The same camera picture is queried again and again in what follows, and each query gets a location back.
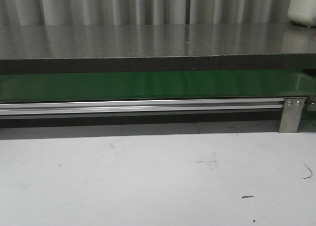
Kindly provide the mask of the green conveyor belt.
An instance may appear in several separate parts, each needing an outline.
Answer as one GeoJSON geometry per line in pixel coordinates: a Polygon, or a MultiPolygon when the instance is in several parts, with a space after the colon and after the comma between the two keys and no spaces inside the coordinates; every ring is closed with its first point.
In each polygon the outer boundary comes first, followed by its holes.
{"type": "Polygon", "coordinates": [[[316,79],[296,70],[228,70],[2,75],[3,103],[286,97],[316,93],[316,79]]]}

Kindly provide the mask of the dark grey raised platform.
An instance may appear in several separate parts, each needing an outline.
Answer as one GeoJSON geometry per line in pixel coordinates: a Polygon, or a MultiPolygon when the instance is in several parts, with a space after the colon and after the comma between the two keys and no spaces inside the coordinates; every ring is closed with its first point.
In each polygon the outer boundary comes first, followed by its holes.
{"type": "Polygon", "coordinates": [[[316,71],[316,30],[289,23],[2,26],[2,75],[316,71]]]}

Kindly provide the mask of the grey pleated curtain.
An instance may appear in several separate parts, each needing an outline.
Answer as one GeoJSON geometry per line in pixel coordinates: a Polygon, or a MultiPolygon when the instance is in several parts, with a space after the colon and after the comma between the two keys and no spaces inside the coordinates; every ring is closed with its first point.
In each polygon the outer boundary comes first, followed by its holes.
{"type": "Polygon", "coordinates": [[[287,21],[290,0],[0,0],[2,25],[241,24],[287,21]]]}

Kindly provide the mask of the aluminium conveyor side rail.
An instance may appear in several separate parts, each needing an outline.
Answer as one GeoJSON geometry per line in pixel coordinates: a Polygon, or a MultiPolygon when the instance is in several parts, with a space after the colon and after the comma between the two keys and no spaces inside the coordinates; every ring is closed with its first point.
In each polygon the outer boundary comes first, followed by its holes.
{"type": "Polygon", "coordinates": [[[86,102],[1,103],[1,116],[68,115],[282,109],[303,105],[306,97],[120,100],[86,102]]]}

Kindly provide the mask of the steel conveyor support bracket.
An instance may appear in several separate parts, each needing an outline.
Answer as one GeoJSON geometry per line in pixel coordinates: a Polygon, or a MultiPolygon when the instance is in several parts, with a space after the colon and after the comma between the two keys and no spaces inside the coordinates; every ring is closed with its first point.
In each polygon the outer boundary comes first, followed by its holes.
{"type": "Polygon", "coordinates": [[[305,100],[305,97],[285,99],[278,130],[279,133],[297,132],[305,100]]]}

